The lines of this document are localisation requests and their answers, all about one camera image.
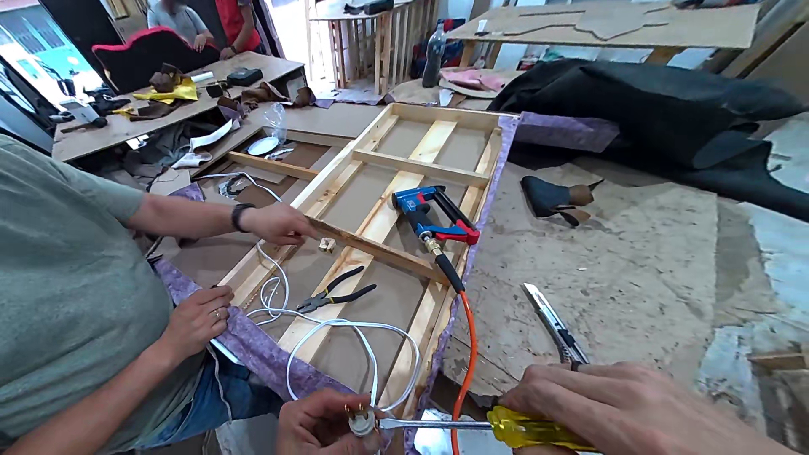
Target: yellow fabric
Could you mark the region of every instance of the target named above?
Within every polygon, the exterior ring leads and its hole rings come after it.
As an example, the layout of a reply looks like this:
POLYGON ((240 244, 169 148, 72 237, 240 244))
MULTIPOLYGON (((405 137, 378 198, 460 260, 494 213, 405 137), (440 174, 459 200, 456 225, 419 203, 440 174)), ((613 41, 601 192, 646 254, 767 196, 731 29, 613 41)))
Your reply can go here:
POLYGON ((112 113, 122 115, 131 120, 132 116, 138 113, 138 110, 136 108, 133 108, 132 106, 129 106, 126 108, 115 109, 114 111, 112 111, 112 113))
POLYGON ((165 104, 171 104, 174 100, 196 101, 197 85, 191 78, 183 78, 180 85, 176 85, 170 93, 158 93, 153 88, 148 93, 135 93, 133 96, 138 100, 155 100, 165 104))

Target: red shirt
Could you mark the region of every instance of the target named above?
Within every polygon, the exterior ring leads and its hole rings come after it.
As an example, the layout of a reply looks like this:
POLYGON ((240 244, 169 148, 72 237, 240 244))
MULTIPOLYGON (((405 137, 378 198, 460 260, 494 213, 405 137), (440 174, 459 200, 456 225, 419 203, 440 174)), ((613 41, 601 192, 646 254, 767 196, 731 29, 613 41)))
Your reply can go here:
MULTIPOLYGON (((241 6, 250 5, 250 0, 216 0, 216 10, 219 12, 219 20, 222 21, 222 28, 225 30, 227 43, 233 45, 239 32, 242 31, 244 18, 242 17, 241 6)), ((258 31, 253 28, 250 39, 242 50, 253 50, 261 44, 258 31)))

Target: jeans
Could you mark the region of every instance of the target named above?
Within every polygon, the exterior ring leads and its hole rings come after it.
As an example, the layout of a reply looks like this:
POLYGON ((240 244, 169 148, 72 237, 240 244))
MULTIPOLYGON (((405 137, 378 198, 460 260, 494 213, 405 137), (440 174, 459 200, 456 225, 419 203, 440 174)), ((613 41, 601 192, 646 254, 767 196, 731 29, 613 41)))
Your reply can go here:
MULTIPOLYGON (((234 364, 221 353, 219 362, 219 382, 225 399, 231 405, 233 420, 249 419, 257 415, 273 413, 278 416, 284 401, 269 387, 248 381, 250 371, 234 364)), ((190 437, 220 427, 227 422, 227 408, 219 395, 216 381, 216 362, 208 353, 202 364, 202 376, 191 402, 183 408, 167 427, 153 440, 139 449, 152 449, 174 444, 190 437)))

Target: plastic bottle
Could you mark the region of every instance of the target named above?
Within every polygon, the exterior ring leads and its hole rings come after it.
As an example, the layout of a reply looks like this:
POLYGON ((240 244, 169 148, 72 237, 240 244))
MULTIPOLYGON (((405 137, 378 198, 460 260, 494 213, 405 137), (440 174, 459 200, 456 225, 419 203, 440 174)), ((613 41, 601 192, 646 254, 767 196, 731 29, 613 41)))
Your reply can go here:
POLYGON ((444 49, 447 47, 447 35, 444 33, 444 21, 438 22, 435 33, 427 41, 427 63, 424 65, 424 77, 421 79, 421 86, 425 88, 435 87, 441 80, 441 60, 444 57, 444 49))

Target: wristwatch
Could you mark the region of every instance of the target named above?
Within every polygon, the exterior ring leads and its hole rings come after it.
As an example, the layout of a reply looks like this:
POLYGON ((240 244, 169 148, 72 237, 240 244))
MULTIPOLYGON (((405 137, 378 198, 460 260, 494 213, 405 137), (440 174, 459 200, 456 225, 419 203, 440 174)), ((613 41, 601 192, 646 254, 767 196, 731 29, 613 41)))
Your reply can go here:
POLYGON ((244 209, 254 209, 254 208, 256 208, 256 206, 252 204, 236 204, 233 207, 233 211, 231 212, 231 224, 233 224, 233 227, 236 228, 236 231, 248 232, 242 229, 242 225, 239 223, 239 221, 242 217, 242 212, 244 211, 244 209))

